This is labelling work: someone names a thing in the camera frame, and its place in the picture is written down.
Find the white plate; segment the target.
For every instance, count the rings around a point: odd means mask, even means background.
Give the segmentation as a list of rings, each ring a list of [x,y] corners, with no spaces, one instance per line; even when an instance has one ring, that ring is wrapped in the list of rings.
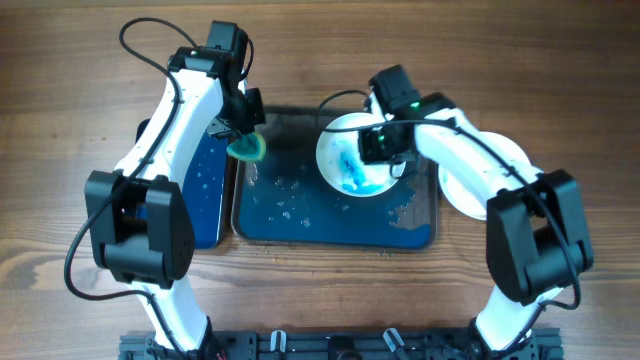
[[[524,150],[510,138],[494,132],[483,131],[482,134],[491,144],[506,152],[510,162],[531,164]],[[438,168],[438,181],[441,192],[455,209],[473,219],[486,220],[484,206],[443,167]]]
[[[333,120],[319,136],[316,163],[334,189],[352,197],[373,197],[391,189],[404,173],[405,163],[365,165],[360,158],[357,131],[331,132],[378,122],[379,118],[369,113],[350,113]]]

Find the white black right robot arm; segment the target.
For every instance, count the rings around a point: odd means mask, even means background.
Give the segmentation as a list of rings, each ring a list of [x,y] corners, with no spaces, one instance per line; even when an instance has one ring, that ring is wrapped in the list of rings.
[[[495,287],[473,329],[491,356],[523,347],[548,307],[574,310],[580,274],[594,263],[578,182],[516,161],[440,93],[369,96],[371,124],[359,129],[365,163],[418,154],[450,172],[486,217],[486,262]]]

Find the large dark metal tray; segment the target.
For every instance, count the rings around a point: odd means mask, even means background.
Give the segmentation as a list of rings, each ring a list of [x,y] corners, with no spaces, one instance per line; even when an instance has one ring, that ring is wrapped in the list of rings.
[[[320,128],[342,110],[269,105],[258,132],[265,157],[236,172],[231,225],[247,240],[421,250],[439,224],[438,167],[422,159],[390,190],[345,195],[321,176],[315,159]]]

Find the green yellow sponge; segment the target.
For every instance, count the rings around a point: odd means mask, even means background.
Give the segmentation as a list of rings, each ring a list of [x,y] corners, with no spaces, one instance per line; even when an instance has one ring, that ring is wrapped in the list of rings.
[[[227,154],[240,161],[262,161],[266,154],[266,142],[257,132],[242,135],[227,146]]]

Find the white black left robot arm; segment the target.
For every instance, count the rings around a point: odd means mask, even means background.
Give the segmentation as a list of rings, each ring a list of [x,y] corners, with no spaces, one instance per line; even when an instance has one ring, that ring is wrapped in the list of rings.
[[[85,185],[88,219],[72,244],[89,235],[96,265],[126,284],[124,295],[140,298],[159,358],[224,356],[187,277],[195,232],[182,190],[208,127],[232,138],[228,155],[263,159],[266,144],[255,131],[265,121],[261,95],[244,87],[252,57],[245,48],[180,48],[162,69],[165,93],[135,146]]]

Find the small black water tray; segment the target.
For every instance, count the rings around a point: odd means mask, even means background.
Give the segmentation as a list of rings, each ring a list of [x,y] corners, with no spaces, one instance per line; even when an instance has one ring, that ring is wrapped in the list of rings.
[[[224,234],[227,141],[206,133],[207,122],[184,118],[166,134],[158,117],[140,123],[136,144],[119,167],[151,181],[164,176],[179,185],[197,249],[212,248]]]

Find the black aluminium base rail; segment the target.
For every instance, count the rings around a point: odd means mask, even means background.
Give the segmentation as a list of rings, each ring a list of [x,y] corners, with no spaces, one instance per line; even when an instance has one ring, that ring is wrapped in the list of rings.
[[[466,328],[379,333],[214,332],[222,353],[199,359],[490,359]],[[155,334],[122,336],[117,359],[181,359],[154,340]],[[561,360],[564,349],[557,328],[535,329],[525,345],[499,359]]]

